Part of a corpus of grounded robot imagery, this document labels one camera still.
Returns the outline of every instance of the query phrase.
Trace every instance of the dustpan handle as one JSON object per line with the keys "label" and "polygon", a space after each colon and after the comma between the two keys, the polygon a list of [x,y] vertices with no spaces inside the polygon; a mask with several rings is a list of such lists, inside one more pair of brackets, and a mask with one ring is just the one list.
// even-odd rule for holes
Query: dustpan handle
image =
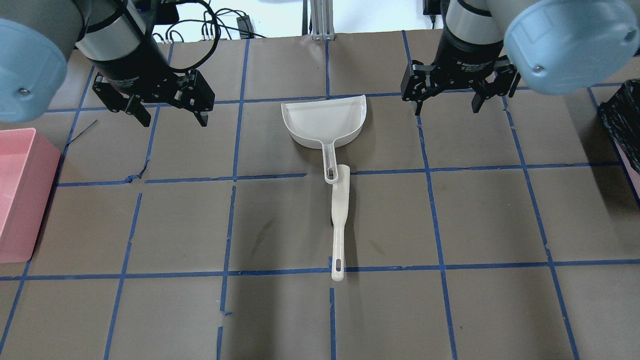
{"label": "dustpan handle", "polygon": [[322,144],[322,159],[324,163],[324,181],[327,184],[338,182],[338,161],[335,159],[335,147],[332,143]]}

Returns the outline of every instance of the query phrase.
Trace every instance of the dustpan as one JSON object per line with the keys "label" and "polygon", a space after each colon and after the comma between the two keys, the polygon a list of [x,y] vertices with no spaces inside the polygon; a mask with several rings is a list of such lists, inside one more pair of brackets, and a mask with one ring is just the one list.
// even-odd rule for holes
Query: dustpan
{"label": "dustpan", "polygon": [[282,104],[282,118],[293,140],[311,149],[322,149],[324,180],[338,182],[335,148],[358,136],[367,115],[364,95],[313,102]]}

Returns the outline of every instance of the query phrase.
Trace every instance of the pink plastic bin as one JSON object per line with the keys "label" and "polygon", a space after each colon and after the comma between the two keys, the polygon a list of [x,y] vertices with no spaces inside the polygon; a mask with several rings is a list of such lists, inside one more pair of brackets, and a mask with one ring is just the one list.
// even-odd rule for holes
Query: pink plastic bin
{"label": "pink plastic bin", "polygon": [[0,131],[0,263],[31,258],[59,160],[36,129]]}

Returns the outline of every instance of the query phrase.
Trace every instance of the light blue robot arm joint cap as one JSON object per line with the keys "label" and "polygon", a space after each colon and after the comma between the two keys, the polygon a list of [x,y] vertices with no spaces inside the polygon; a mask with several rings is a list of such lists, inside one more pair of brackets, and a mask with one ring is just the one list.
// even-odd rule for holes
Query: light blue robot arm joint cap
{"label": "light blue robot arm joint cap", "polygon": [[43,34],[0,19],[0,121],[23,122],[44,113],[67,76],[67,61]]}
{"label": "light blue robot arm joint cap", "polygon": [[504,37],[527,85],[549,95],[605,80],[639,46],[638,20],[624,0],[542,0],[520,13]]}

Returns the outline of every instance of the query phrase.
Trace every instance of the black trash bag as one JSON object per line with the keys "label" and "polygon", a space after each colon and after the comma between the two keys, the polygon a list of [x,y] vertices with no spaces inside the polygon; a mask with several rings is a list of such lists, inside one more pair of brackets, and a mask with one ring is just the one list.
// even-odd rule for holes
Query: black trash bag
{"label": "black trash bag", "polygon": [[598,116],[640,173],[640,79],[625,81],[609,101],[600,104]]}

